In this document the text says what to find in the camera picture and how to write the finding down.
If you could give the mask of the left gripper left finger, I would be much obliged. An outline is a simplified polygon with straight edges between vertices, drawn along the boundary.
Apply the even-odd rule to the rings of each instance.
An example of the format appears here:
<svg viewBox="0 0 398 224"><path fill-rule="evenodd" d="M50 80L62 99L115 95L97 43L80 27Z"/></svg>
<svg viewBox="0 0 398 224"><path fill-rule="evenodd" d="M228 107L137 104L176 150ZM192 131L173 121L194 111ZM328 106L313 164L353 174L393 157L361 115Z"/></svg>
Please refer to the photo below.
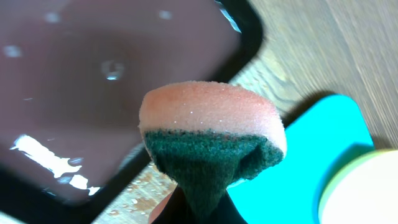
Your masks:
<svg viewBox="0 0 398 224"><path fill-rule="evenodd" d="M187 202L183 190L177 186L150 213L148 224L181 224L187 214Z"/></svg>

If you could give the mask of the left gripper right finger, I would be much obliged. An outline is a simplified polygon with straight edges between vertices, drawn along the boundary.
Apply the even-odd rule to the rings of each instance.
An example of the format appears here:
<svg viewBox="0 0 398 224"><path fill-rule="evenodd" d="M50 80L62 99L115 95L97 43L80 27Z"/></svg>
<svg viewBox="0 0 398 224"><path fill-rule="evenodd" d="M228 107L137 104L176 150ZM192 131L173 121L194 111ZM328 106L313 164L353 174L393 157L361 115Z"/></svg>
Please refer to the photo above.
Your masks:
<svg viewBox="0 0 398 224"><path fill-rule="evenodd" d="M215 210L216 224L247 224L226 192Z"/></svg>

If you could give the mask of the yellow-green plastic plate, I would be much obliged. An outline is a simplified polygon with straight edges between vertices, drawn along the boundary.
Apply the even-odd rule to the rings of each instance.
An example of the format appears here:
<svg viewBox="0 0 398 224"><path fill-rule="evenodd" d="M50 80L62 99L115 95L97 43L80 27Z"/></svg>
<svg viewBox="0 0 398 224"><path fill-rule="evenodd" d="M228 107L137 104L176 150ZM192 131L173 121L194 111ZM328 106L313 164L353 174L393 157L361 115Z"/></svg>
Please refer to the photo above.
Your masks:
<svg viewBox="0 0 398 224"><path fill-rule="evenodd" d="M397 224L397 150L369 152L339 170L318 217L321 224Z"/></svg>

